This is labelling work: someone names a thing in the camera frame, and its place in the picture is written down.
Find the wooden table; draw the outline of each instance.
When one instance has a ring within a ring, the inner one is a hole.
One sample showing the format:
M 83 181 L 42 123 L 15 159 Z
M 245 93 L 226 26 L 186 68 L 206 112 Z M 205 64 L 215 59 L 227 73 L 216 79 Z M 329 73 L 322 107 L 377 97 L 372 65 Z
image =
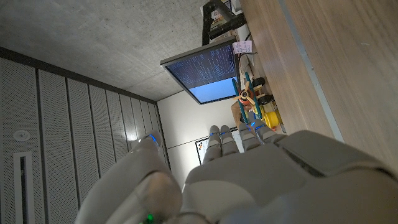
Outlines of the wooden table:
M 342 138 L 398 170 L 398 2 L 241 5 L 287 132 Z

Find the perforated wall panel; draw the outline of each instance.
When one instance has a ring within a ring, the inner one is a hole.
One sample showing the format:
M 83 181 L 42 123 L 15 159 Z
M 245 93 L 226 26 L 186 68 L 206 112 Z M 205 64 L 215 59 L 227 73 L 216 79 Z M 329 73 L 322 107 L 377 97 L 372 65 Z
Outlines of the perforated wall panel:
M 128 141 L 137 140 L 136 124 L 132 113 L 130 97 L 120 95 L 120 102 L 123 112 L 124 127 L 126 128 L 126 137 Z
M 145 136 L 144 118 L 142 117 L 141 104 L 139 100 L 131 98 L 132 112 L 136 122 L 137 138 L 142 139 Z
M 15 223 L 14 166 L 15 152 L 32 152 L 35 222 L 44 223 L 44 198 L 40 152 L 39 117 L 35 69 L 0 58 L 0 99 L 2 148 L 0 149 L 1 220 Z M 18 130 L 30 133 L 30 139 L 16 141 Z
M 99 177 L 90 99 L 86 83 L 71 79 L 67 82 L 78 190 L 80 202 L 83 203 Z
M 140 101 L 140 103 L 141 103 L 142 117 L 144 118 L 145 132 L 149 134 L 152 131 L 152 122 L 150 121 L 148 103 L 143 101 Z
M 158 120 L 157 120 L 156 105 L 148 103 L 148 107 L 149 107 L 150 120 L 152 121 L 153 130 L 156 130 L 160 134 L 162 134 L 160 132 L 159 124 L 158 124 Z M 159 151 L 159 156 L 160 156 L 160 158 L 163 159 L 164 163 L 167 164 L 166 157 L 165 157 L 165 152 L 164 152 L 163 142 L 160 142 L 159 144 L 160 144 L 160 148 L 161 148 L 161 150 Z
M 109 117 L 111 120 L 114 151 L 116 160 L 118 161 L 128 152 L 119 94 L 106 90 L 106 99 L 108 101 Z
M 65 78 L 39 70 L 50 223 L 73 223 L 78 212 Z
M 101 176 L 115 164 L 111 123 L 104 89 L 90 85 L 91 109 L 93 112 L 95 141 Z

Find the green led light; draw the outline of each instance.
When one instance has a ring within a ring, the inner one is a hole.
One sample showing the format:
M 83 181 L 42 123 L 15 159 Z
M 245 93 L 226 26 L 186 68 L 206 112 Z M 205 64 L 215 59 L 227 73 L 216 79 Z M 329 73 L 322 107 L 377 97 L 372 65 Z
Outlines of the green led light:
M 149 221 L 153 221 L 153 220 L 154 220 L 154 216 L 151 215 L 151 214 L 149 214 L 147 219 L 148 219 Z

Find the black wheel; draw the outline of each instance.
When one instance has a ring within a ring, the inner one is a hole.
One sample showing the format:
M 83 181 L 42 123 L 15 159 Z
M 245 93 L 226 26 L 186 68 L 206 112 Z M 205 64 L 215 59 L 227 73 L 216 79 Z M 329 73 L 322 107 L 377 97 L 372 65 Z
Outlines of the black wheel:
M 257 99 L 260 105 L 265 105 L 274 99 L 272 95 L 265 95 Z
M 266 79 L 262 78 L 262 77 L 257 78 L 255 80 L 253 80 L 252 84 L 253 84 L 253 88 L 256 87 L 256 86 L 259 86 L 259 85 L 263 86 L 263 85 L 266 84 Z

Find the computer monitor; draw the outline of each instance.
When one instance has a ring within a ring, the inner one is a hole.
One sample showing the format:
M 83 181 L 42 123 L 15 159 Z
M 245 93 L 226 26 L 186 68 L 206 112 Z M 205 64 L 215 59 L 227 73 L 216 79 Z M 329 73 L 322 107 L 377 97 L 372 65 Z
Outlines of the computer monitor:
M 235 96 L 232 79 L 239 83 L 238 56 L 228 37 L 162 60 L 160 66 L 200 105 Z

